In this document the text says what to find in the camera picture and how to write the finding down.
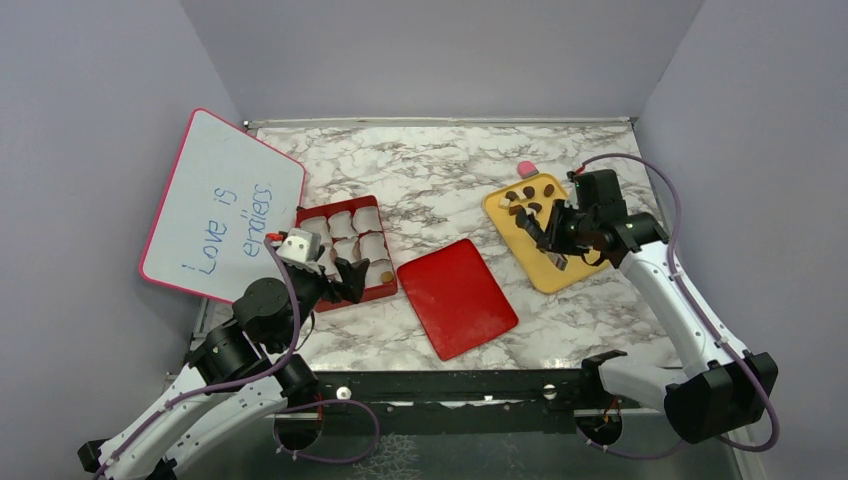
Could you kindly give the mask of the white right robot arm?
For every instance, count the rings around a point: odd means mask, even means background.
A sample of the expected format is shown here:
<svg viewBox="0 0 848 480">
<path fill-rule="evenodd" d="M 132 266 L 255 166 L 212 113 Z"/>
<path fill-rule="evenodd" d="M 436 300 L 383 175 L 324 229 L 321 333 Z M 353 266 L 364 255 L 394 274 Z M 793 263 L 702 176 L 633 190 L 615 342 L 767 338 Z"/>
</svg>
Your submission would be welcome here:
<svg viewBox="0 0 848 480">
<path fill-rule="evenodd" d="M 717 318 L 686 277 L 672 239 L 647 212 L 631 213 L 616 173 L 572 172 L 577 203 L 557 199 L 540 224 L 532 207 L 513 211 L 516 226 L 537 250 L 559 256 L 596 251 L 640 292 L 670 339 L 678 372 L 640 364 L 622 351 L 584 360 L 579 398 L 600 407 L 623 396 L 662 412 L 690 444 L 772 416 L 770 393 L 778 367 L 766 352 L 754 354 Z"/>
</svg>

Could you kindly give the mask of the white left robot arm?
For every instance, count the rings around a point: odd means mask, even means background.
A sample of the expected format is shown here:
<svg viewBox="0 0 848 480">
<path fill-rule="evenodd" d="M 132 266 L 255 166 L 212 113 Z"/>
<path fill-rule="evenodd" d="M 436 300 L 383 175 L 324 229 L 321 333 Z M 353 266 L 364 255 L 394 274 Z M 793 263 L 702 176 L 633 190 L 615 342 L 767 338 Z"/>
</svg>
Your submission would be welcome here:
<svg viewBox="0 0 848 480">
<path fill-rule="evenodd" d="M 264 415 L 325 405 L 297 351 L 301 328 L 322 301 L 360 302 L 370 262 L 338 258 L 331 278 L 319 262 L 320 243 L 289 236 L 265 246 L 278 274 L 246 287 L 231 318 L 206 334 L 130 426 L 79 448 L 84 471 L 96 479 L 174 479 L 193 457 Z"/>
</svg>

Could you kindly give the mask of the red chocolate box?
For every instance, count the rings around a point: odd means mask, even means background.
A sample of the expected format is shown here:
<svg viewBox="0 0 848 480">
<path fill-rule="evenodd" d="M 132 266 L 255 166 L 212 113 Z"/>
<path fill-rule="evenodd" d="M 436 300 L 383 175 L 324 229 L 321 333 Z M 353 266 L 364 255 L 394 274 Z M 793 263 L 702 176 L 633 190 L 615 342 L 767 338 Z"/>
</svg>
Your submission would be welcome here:
<svg viewBox="0 0 848 480">
<path fill-rule="evenodd" d="M 389 245 L 377 198 L 373 195 L 357 197 L 325 205 L 299 208 L 296 213 L 296 226 L 321 237 L 321 244 L 331 244 L 335 260 L 345 258 L 351 263 L 369 259 L 364 302 L 383 299 L 395 295 L 398 290 L 396 269 L 389 251 Z M 381 274 L 391 271 L 394 280 L 382 283 Z M 339 280 L 336 266 L 335 274 L 327 275 Z"/>
</svg>

